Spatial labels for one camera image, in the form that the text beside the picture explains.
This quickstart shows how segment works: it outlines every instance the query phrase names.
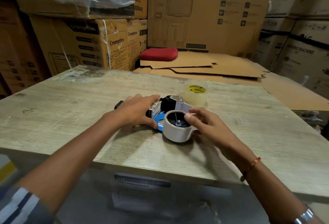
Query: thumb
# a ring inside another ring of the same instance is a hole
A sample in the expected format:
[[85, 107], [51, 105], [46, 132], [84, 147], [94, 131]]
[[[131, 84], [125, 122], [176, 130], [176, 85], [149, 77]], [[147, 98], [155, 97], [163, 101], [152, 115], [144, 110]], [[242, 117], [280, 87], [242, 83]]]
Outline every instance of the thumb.
[[152, 127], [153, 129], [158, 129], [158, 124], [153, 119], [148, 118], [146, 116], [143, 118], [142, 124], [146, 124], [149, 127]]
[[201, 133], [204, 131], [204, 129], [207, 127], [206, 124], [202, 123], [200, 119], [198, 119], [196, 116], [194, 116], [191, 113], [186, 113], [184, 115], [184, 119], [192, 126], [196, 127]]

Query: hand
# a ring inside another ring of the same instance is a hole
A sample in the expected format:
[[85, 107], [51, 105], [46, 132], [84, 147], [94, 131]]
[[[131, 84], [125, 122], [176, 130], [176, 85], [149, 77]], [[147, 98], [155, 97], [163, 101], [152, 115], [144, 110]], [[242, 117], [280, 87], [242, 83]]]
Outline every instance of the hand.
[[185, 114], [185, 120], [212, 141], [228, 160], [240, 163], [241, 159], [237, 159], [237, 156], [245, 157], [247, 160], [252, 160], [255, 157], [252, 151], [237, 138], [218, 115], [204, 108], [191, 108], [189, 112]]
[[123, 117], [125, 125], [146, 124], [154, 129], [158, 129], [158, 124], [153, 119], [146, 117], [145, 114], [159, 98], [160, 95], [142, 97], [142, 95], [137, 94], [134, 97], [128, 97], [114, 111], [119, 112], [119, 115]]

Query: left hand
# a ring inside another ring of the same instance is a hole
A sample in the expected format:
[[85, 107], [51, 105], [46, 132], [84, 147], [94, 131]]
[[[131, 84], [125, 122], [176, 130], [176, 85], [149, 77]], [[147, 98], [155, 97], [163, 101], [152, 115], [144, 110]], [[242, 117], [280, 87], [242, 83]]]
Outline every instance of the left hand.
[[136, 94], [134, 97], [130, 96], [123, 101], [115, 111], [120, 112], [127, 125], [146, 124], [154, 129], [158, 129], [158, 124], [153, 119], [146, 117], [145, 114], [159, 98], [160, 95], [158, 94], [149, 97], [142, 97], [142, 95]]

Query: silver bangle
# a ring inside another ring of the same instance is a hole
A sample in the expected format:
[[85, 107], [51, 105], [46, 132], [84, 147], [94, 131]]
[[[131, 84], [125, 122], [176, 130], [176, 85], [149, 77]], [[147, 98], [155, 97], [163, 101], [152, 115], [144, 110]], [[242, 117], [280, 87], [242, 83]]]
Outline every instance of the silver bangle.
[[305, 211], [305, 213], [303, 213], [300, 217], [295, 219], [293, 223], [294, 224], [304, 224], [313, 219], [314, 219], [313, 211], [309, 207], [307, 207], [307, 210]]

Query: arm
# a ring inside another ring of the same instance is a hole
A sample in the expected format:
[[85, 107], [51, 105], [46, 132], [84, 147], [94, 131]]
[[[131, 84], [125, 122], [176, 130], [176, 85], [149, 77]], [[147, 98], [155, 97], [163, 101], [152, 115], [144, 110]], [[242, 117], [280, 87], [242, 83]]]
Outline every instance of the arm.
[[38, 196], [55, 214], [76, 181], [117, 130], [124, 125], [139, 124], [158, 128], [153, 119], [145, 116], [158, 98], [160, 95], [128, 97], [116, 110], [105, 113], [92, 127], [57, 150], [17, 185]]
[[[214, 113], [204, 108], [192, 108], [185, 114], [185, 120], [195, 126], [232, 161], [241, 172], [247, 171], [256, 160], [253, 152]], [[274, 223], [291, 223], [303, 214], [304, 205], [262, 162], [257, 162], [246, 175], [246, 180]], [[315, 217], [312, 224], [323, 223]]]

